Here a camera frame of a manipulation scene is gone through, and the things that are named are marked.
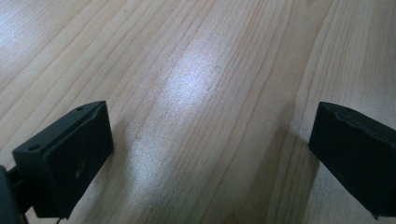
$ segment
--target wood grain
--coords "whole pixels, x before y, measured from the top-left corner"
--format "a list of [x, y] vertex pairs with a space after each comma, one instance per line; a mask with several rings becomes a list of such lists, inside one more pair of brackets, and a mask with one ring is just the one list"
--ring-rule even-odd
[[107, 100], [115, 152], [61, 223], [394, 223], [375, 221], [307, 141], [319, 101], [396, 128], [395, 11], [394, 0], [2, 1], [0, 163]]

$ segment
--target wooden table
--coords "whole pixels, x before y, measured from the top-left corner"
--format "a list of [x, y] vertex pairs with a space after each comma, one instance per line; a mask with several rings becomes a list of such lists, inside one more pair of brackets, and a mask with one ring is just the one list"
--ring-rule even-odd
[[2, 1], [0, 163], [106, 100], [115, 152], [61, 223], [395, 223], [375, 221], [307, 146], [319, 101], [396, 128], [395, 11], [394, 0]]

